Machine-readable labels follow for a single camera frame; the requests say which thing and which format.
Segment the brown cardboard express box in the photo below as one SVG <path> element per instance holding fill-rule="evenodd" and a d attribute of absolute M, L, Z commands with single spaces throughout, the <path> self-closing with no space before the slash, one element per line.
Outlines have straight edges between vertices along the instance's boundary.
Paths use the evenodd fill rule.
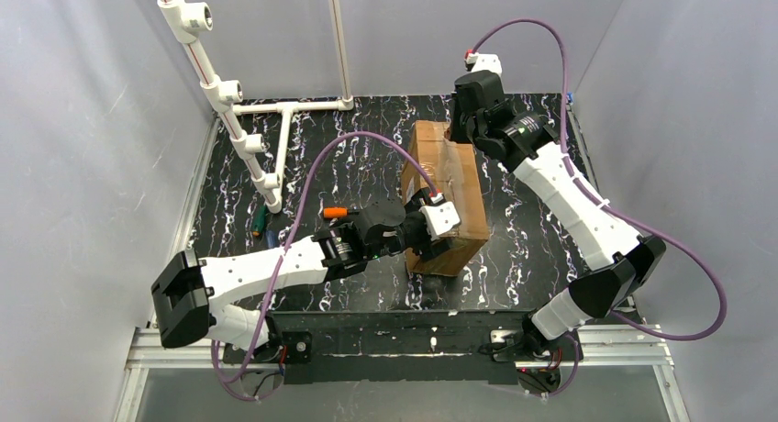
<path fill-rule="evenodd" d="M 451 249 L 433 260 L 422 261 L 408 250 L 409 272 L 457 277 L 491 237 L 473 145 L 450 141 L 448 131 L 447 123 L 418 120 L 407 151 L 454 204 L 461 224 L 447 234 Z"/>

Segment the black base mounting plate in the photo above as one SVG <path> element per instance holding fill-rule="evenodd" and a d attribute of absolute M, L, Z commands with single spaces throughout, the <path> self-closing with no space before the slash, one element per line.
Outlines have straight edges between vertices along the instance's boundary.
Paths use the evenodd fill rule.
<path fill-rule="evenodd" d="M 520 344 L 524 312 L 272 312 L 269 341 L 250 366 L 283 363 L 288 384 L 487 381 L 512 384 L 516 369 L 559 366 L 582 355 L 567 339 L 543 352 Z"/>

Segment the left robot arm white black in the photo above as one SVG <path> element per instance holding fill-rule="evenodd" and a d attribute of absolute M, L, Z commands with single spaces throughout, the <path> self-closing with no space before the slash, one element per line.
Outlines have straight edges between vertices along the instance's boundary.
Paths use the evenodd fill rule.
<path fill-rule="evenodd" d="M 162 346 L 212 339 L 239 349 L 259 347 L 273 339 L 275 328 L 238 301 L 347 278 L 370 261 L 406 250 L 430 260 L 449 249 L 448 235 L 461 223 L 455 204 L 426 188 L 406 203 L 385 198 L 363 208 L 331 207 L 323 217 L 325 227 L 290 246 L 233 257 L 175 254 L 150 288 Z"/>

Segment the blue red small screwdriver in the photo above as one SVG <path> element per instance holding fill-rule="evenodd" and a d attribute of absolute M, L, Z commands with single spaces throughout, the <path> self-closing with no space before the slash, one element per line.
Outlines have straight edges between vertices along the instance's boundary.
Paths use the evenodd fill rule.
<path fill-rule="evenodd" d="M 268 249 L 275 249 L 280 246 L 278 234 L 269 228 L 264 230 L 264 239 Z"/>

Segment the orange handled screwdriver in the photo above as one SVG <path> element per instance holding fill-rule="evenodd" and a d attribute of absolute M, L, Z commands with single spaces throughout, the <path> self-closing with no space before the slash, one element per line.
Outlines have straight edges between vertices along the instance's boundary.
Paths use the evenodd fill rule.
<path fill-rule="evenodd" d="M 357 208 L 347 207 L 325 207 L 322 211 L 322 217 L 325 219 L 337 219 L 343 218 L 349 215 L 356 215 L 359 213 Z"/>

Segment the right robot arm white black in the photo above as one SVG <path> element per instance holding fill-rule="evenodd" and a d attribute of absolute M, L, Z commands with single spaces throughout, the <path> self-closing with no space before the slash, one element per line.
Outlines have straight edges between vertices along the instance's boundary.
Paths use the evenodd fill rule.
<path fill-rule="evenodd" d="M 523 319 L 522 346 L 543 351 L 588 321 L 606 317 L 641 287 L 666 245 L 608 214 L 597 195 L 585 195 L 592 187 L 577 169 L 566 168 L 560 131 L 546 116 L 517 113 L 498 74 L 464 74 L 454 83 L 452 103 L 450 140 L 472 144 L 529 187 L 572 236 L 589 268 Z"/>

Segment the green handled tool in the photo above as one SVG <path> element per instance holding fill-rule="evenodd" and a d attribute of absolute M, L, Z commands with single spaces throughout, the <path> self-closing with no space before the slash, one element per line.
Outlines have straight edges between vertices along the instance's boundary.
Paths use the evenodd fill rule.
<path fill-rule="evenodd" d="M 250 233 L 255 239 L 260 238 L 266 229 L 267 213 L 267 205 L 262 205 L 255 213 L 250 229 Z"/>

